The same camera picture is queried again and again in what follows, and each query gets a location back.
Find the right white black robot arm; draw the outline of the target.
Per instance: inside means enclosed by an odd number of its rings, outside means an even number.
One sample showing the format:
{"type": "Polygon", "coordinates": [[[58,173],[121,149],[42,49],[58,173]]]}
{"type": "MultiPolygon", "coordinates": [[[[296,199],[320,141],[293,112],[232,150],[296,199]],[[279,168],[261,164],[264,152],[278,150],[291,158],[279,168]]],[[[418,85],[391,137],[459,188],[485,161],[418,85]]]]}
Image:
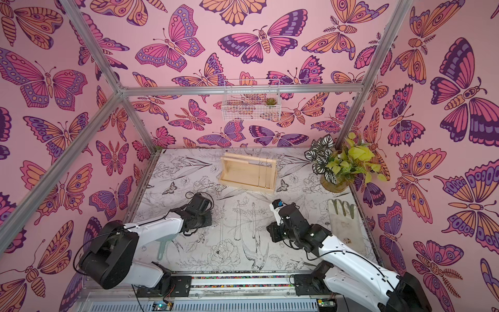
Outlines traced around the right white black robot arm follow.
{"type": "Polygon", "coordinates": [[[369,311],[431,311],[419,280],[375,264],[319,224],[310,224],[296,204],[280,199],[269,205],[275,222],[267,227],[275,243],[313,254],[320,264],[301,279],[343,295],[369,311]]]}

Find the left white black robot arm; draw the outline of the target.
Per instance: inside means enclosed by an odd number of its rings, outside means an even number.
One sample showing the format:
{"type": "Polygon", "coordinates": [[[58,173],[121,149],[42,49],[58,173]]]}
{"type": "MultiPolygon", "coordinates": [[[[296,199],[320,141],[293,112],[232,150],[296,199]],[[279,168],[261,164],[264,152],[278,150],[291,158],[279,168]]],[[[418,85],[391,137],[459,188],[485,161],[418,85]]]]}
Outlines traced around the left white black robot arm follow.
{"type": "Polygon", "coordinates": [[[212,209],[210,203],[186,204],[141,223],[109,222],[88,241],[88,249],[78,261],[79,272],[103,289],[130,284],[163,294],[170,288],[171,271],[157,261],[141,262],[135,254],[153,241],[211,226],[212,209]]]}

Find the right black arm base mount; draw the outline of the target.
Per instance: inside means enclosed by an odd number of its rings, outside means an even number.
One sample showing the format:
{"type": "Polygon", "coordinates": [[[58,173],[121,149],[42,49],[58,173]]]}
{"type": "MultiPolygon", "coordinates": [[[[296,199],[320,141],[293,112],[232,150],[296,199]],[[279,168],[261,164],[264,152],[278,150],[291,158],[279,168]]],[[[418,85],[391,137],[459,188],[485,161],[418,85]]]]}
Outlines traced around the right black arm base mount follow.
{"type": "Polygon", "coordinates": [[[329,262],[322,261],[312,273],[293,274],[295,293],[297,296],[314,296],[331,294],[331,290],[325,283],[326,274],[335,266],[329,262]]]}

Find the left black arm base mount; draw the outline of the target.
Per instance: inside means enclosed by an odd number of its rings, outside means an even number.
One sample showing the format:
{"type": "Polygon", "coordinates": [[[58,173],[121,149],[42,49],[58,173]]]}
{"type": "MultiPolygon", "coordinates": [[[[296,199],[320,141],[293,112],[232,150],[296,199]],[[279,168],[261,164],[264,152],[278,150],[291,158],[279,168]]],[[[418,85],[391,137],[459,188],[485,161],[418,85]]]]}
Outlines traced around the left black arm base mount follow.
{"type": "Polygon", "coordinates": [[[156,267],[160,268],[163,276],[158,284],[153,287],[136,286],[136,293],[140,298],[152,297],[187,297],[189,295],[192,276],[173,276],[172,271],[162,266],[158,262],[152,261],[156,267]]]}

